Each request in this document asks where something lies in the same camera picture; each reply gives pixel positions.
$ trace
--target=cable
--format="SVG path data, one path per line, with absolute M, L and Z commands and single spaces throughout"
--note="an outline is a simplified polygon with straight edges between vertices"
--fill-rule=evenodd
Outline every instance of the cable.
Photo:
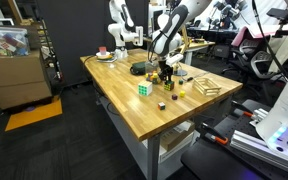
M 189 77 L 189 78 L 187 78 L 187 79 L 185 79 L 185 78 L 183 77 L 183 74 L 181 74 L 181 78 L 182 78 L 183 81 L 189 82 L 189 81 L 193 80 L 194 78 L 202 77 L 202 76 L 204 76 L 204 75 L 206 75 L 206 74 L 208 74 L 208 73 L 210 73 L 210 72 L 206 71 L 206 72 L 200 73 L 200 74 L 198 74 L 198 75 Z
M 282 75 L 284 76 L 284 78 L 286 79 L 286 81 L 288 81 L 288 73 L 286 72 L 286 70 L 283 68 L 283 66 L 281 65 L 281 63 L 278 61 L 278 59 L 276 58 L 275 56 L 275 53 L 273 52 L 271 46 L 269 45 L 267 39 L 265 38 L 265 35 L 263 33 L 263 29 L 262 29 L 262 26 L 261 26 L 261 22 L 260 22 L 260 18 L 258 16 L 258 12 L 257 12 L 257 8 L 256 8 L 256 4 L 255 4 L 255 0 L 252 0 L 252 7 L 253 7 L 253 12 L 254 12 L 254 15 L 255 15 L 255 18 L 256 18 L 256 21 L 257 21 L 257 24 L 258 24 L 258 27 L 260 28 L 260 31 L 261 31 L 261 34 L 263 36 L 263 39 L 265 41 L 265 44 L 267 45 L 267 48 L 274 60 L 274 62 L 276 63 L 277 67 L 280 69 L 280 71 L 282 72 Z
M 90 82 L 92 82 L 93 80 L 89 79 L 88 74 L 86 73 L 85 64 L 86 64 L 86 62 L 89 61 L 92 57 L 95 57 L 95 56 L 94 56 L 94 55 L 88 56 L 88 57 L 84 60 L 84 62 L 83 62 L 83 72 L 84 72 L 85 77 L 87 78 L 87 80 L 90 81 Z M 97 87 L 95 87 L 94 83 L 92 83 L 92 85 L 93 85 L 95 91 L 96 91 L 100 96 L 105 97 L 105 98 L 107 99 L 107 97 L 105 96 L 105 94 L 104 94 L 102 91 L 100 91 L 99 89 L 97 89 Z
M 149 48 L 148 48 L 148 52 L 147 52 L 147 60 L 149 62 L 152 62 L 152 58 L 153 58 L 153 54 L 154 54 L 154 49 L 155 49 L 155 46 L 156 46 L 156 41 L 157 39 L 159 38 L 160 34 L 152 41 L 152 43 L 150 44 Z
M 114 114 L 114 115 L 116 115 L 116 116 L 119 116 L 119 114 L 117 114 L 117 113 L 113 112 L 112 110 L 110 110 L 109 106 L 110 106 L 111 104 L 112 104 L 111 102 L 109 102 L 109 103 L 107 104 L 107 106 L 106 106 L 107 111 L 110 112 L 111 114 Z
M 250 25 L 250 23 L 248 23 L 248 22 L 246 21 L 246 19 L 244 18 L 244 16 L 243 16 L 242 13 L 241 13 L 241 17 L 244 19 L 244 21 L 246 22 L 247 25 Z

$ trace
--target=gray table leg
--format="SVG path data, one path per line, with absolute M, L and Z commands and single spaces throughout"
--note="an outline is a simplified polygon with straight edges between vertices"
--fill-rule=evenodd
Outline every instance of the gray table leg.
M 100 97 L 101 95 L 97 92 L 96 88 L 98 89 L 99 87 L 97 86 L 96 82 L 94 81 L 93 79 L 93 87 L 95 88 L 94 91 L 95 91 L 95 94 L 96 94 L 96 105 L 101 105 L 101 101 L 100 101 Z
M 227 98 L 218 103 L 218 111 L 215 114 L 214 117 L 215 121 L 213 123 L 213 126 L 216 126 L 228 115 L 228 112 L 231 109 L 231 101 L 232 101 L 232 95 L 228 96 Z
M 160 149 L 160 135 L 157 134 L 147 140 L 147 179 L 156 180 L 158 176 L 158 156 Z

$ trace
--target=wooden table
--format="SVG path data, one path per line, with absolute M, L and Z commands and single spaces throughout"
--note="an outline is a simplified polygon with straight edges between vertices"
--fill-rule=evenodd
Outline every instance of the wooden table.
M 147 52 L 136 49 L 128 53 L 127 58 L 114 63 L 99 63 L 96 57 L 81 57 L 81 61 L 107 97 L 99 98 L 103 106 L 106 107 L 111 102 L 118 111 L 119 116 L 108 114 L 143 174 L 147 179 L 165 179 L 179 169 L 181 163 L 179 154 L 176 162 L 166 160 L 158 164 L 160 134 L 202 112 L 210 105 L 223 101 L 238 91 L 242 84 L 215 74 L 206 74 L 203 77 L 212 79 L 222 87 L 218 95 L 206 97 L 192 88 L 193 81 L 179 85 L 180 77 L 174 76 L 175 88 L 172 91 L 164 90 L 162 84 L 159 84 L 153 85 L 153 92 L 149 96 L 141 96 L 138 94 L 138 83 L 144 81 L 145 77 L 133 76 L 129 69 L 132 63 L 146 61 Z M 205 72 L 185 64 L 182 64 L 182 67 L 189 76 Z M 179 95 L 181 90 L 186 92 L 185 97 L 172 100 L 172 94 Z M 157 108 L 159 102 L 166 104 L 165 110 Z M 145 139 L 148 143 L 147 149 L 141 143 Z
M 186 56 L 185 56 L 185 64 L 187 65 L 191 65 L 192 62 L 192 55 L 194 51 L 206 48 L 208 46 L 212 46 L 215 45 L 215 42 L 208 42 L 205 41 L 204 43 L 194 43 L 191 42 L 189 47 L 186 49 Z

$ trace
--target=computer screen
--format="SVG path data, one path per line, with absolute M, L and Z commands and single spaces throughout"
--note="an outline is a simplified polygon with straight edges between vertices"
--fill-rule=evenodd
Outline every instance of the computer screen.
M 158 25 L 158 22 L 157 22 L 157 18 L 163 14 L 163 10 L 158 10 L 158 11 L 154 11 L 153 12 L 153 23 L 152 23 L 152 26 L 153 26 L 153 32 L 154 31 L 157 31 L 160 29 L 160 26 Z

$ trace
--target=orange floor mat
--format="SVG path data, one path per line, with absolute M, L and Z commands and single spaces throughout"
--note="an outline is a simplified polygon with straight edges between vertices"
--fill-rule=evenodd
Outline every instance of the orange floor mat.
M 11 115 L 5 131 L 42 121 L 60 114 L 62 114 L 61 99 L 54 97 L 52 103 L 50 104 L 35 106 L 35 109 L 32 111 L 25 110 L 23 112 Z

